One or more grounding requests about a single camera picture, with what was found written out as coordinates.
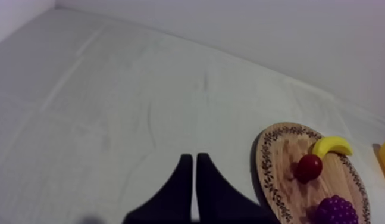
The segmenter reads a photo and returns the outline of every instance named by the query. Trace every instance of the purple grapes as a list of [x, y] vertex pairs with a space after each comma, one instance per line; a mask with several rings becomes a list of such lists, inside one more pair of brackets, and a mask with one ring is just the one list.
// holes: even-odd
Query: purple grapes
[[352, 203], [338, 195], [320, 202], [315, 219], [317, 224], [358, 224], [358, 216]]

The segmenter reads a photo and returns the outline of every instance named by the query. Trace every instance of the yellow banana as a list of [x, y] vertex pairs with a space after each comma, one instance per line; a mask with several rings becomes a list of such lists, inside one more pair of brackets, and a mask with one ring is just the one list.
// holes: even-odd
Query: yellow banana
[[350, 147], [347, 140], [339, 136], [327, 136], [318, 140], [314, 144], [312, 153], [323, 159], [329, 151], [343, 155], [353, 154], [352, 147]]

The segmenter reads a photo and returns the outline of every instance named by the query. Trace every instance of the white wall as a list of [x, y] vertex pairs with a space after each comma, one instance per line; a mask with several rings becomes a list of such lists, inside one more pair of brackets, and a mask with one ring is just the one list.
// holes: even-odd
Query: white wall
[[55, 0], [0, 0], [0, 41], [54, 5]]
[[59, 4], [213, 46], [334, 92], [385, 118], [382, 1], [59, 0]]

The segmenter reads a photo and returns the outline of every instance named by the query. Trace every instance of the plastic fruit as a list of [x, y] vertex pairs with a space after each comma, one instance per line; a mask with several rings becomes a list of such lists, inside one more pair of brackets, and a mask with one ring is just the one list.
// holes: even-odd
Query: plastic fruit
[[323, 199], [315, 212], [317, 224], [358, 224], [358, 215], [352, 203], [338, 195]]
[[339, 136], [327, 136], [318, 140], [313, 147], [312, 153], [323, 159], [329, 151], [343, 155], [353, 154], [352, 147], [350, 147], [347, 140]]
[[323, 163], [317, 155], [308, 154], [303, 156], [296, 166], [295, 177], [301, 183], [308, 183], [316, 179], [323, 170]]

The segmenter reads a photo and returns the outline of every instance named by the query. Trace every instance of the round wooden board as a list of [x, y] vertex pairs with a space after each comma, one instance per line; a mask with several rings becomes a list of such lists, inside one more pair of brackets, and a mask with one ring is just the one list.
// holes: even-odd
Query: round wooden board
[[293, 177], [294, 166], [322, 137], [296, 123], [277, 123], [261, 133], [256, 146], [256, 168], [271, 209], [282, 224], [311, 223], [321, 200], [339, 195], [352, 202], [360, 224], [370, 224], [366, 190], [346, 156], [328, 153], [323, 158], [321, 175], [306, 185]]

